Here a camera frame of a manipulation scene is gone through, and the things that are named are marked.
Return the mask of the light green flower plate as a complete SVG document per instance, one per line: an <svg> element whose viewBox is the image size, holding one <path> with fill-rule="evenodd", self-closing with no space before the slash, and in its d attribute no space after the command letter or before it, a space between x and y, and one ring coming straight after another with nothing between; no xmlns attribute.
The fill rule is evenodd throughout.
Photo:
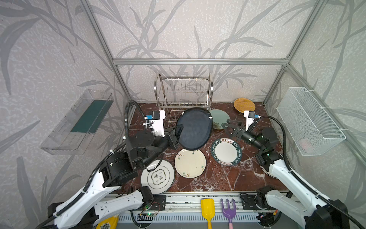
<svg viewBox="0 0 366 229"><path fill-rule="evenodd" d="M219 109L213 109L210 111L213 117L213 129L222 130L222 123L227 123L227 120L230 119L230 116L227 112Z"/></svg>

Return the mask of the steel dish rack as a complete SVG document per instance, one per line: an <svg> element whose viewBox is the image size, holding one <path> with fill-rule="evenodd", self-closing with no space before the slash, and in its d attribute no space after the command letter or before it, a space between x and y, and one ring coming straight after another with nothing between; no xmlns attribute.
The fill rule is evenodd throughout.
<svg viewBox="0 0 366 229"><path fill-rule="evenodd" d="M200 107L211 110L214 84L211 76L162 76L153 85L156 106L164 110L167 127L175 126L178 117L187 109Z"/></svg>

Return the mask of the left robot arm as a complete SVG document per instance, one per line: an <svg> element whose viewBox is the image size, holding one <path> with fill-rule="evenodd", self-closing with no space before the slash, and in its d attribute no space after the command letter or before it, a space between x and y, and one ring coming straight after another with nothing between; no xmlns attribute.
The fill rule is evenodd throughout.
<svg viewBox="0 0 366 229"><path fill-rule="evenodd" d="M134 106L145 121L145 129L129 134L129 113ZM154 115L145 116L136 101L129 101L124 110L125 141L102 159L92 171L85 186L73 197L55 207L54 212L38 229L93 229L105 219L126 210L135 210L153 201L145 186L113 200L104 197L137 177L163 152L177 147L185 126L165 129Z"/></svg>

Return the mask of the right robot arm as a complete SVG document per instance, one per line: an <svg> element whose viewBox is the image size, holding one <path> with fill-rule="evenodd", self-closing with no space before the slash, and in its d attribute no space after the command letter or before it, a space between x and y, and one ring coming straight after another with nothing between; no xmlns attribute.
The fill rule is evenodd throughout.
<svg viewBox="0 0 366 229"><path fill-rule="evenodd" d="M323 195L293 170L287 158L286 141L281 155L275 151L278 137L272 127L262 129L259 134L252 132L260 120L256 118L250 126L244 127L243 122L228 119L222 127L231 138L256 147L259 150L255 156L258 164L279 179L300 201L297 203L273 189L265 193L267 204L304 229L349 229L350 223L362 229L363 225L348 213L342 201Z"/></svg>

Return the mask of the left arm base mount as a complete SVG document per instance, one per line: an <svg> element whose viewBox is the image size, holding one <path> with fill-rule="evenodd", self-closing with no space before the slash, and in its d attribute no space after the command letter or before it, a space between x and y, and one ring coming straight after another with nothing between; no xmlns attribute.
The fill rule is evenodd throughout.
<svg viewBox="0 0 366 229"><path fill-rule="evenodd" d="M153 201L142 207L142 210L165 210L166 195L153 195Z"/></svg>

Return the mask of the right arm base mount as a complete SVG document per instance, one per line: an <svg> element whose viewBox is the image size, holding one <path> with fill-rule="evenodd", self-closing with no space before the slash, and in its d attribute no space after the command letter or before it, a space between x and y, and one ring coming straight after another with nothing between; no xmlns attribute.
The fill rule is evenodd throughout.
<svg viewBox="0 0 366 229"><path fill-rule="evenodd" d="M241 201L243 210L267 210L268 207L266 207L263 203L258 204L256 202L257 195L250 195L247 193L241 193L239 195Z"/></svg>

